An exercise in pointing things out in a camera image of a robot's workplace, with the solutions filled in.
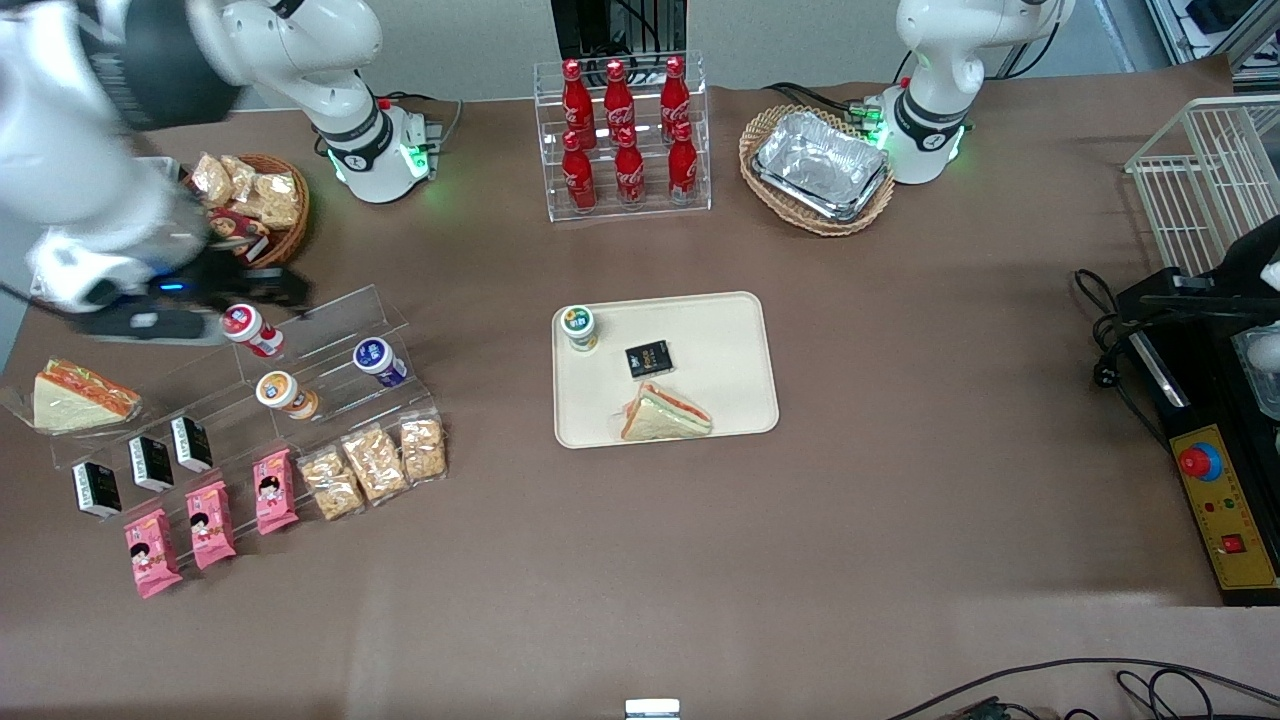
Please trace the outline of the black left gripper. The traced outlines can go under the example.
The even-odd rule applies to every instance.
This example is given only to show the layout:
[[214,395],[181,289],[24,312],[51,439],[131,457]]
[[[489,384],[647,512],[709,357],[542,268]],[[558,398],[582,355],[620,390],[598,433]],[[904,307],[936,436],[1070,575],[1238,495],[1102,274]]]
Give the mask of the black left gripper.
[[1240,296],[1142,295],[1140,304],[1193,316],[1279,319],[1277,247],[1279,215],[1244,233],[1215,268],[1215,288]]

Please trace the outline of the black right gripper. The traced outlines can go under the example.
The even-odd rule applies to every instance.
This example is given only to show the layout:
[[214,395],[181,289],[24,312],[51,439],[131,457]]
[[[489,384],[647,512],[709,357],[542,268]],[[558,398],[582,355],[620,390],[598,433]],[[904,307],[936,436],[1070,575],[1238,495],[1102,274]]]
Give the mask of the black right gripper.
[[305,313],[308,281],[289,268],[250,268],[229,250],[205,247],[191,263],[155,277],[155,297],[196,306],[238,301]]

